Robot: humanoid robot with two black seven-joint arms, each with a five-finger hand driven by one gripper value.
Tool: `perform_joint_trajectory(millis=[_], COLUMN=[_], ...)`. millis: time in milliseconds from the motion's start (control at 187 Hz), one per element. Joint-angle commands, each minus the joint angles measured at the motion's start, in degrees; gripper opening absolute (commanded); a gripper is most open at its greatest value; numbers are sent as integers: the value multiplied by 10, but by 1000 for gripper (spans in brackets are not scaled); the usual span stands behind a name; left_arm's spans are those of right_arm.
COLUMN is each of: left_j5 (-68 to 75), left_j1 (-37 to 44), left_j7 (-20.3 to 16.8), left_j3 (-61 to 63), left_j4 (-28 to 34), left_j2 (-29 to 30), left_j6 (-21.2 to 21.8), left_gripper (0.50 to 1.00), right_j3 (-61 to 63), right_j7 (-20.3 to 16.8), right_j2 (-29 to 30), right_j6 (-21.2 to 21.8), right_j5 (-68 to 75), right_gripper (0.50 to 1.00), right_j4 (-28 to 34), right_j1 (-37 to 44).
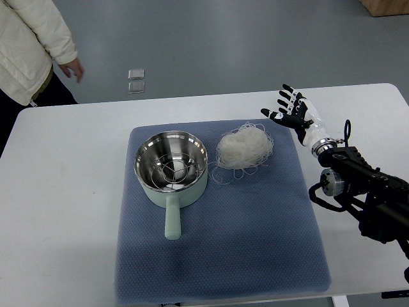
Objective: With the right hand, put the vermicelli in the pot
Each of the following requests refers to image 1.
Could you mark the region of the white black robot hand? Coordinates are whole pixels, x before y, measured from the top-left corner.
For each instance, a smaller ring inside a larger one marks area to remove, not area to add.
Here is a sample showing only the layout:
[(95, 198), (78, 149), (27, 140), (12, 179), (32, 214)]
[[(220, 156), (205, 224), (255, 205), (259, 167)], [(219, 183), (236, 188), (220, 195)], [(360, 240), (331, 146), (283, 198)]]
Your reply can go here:
[(283, 84), (282, 88), (279, 91), (282, 98), (277, 100), (278, 110), (263, 108), (261, 113), (273, 122), (293, 129), (303, 146), (311, 148), (321, 139), (328, 138), (325, 125), (313, 103), (287, 84)]

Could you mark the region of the person's bare hand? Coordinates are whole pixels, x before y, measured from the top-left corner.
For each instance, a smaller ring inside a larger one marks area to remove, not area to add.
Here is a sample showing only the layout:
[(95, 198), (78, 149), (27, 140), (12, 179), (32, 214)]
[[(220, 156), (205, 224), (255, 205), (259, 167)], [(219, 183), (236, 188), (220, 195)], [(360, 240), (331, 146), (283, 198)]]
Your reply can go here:
[(67, 78), (75, 77), (76, 82), (80, 83), (84, 76), (84, 67), (79, 58), (75, 58), (69, 63), (60, 64), (59, 68), (67, 76)]

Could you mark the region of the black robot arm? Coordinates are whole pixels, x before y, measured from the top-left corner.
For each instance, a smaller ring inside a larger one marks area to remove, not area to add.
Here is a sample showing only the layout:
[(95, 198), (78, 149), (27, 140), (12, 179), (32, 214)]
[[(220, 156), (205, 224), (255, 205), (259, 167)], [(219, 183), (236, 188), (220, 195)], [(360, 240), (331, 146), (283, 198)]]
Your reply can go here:
[(396, 241), (408, 256), (408, 182), (372, 168), (354, 146), (322, 145), (314, 155), (324, 170), (309, 188), (310, 200), (347, 211), (362, 236), (382, 244)]

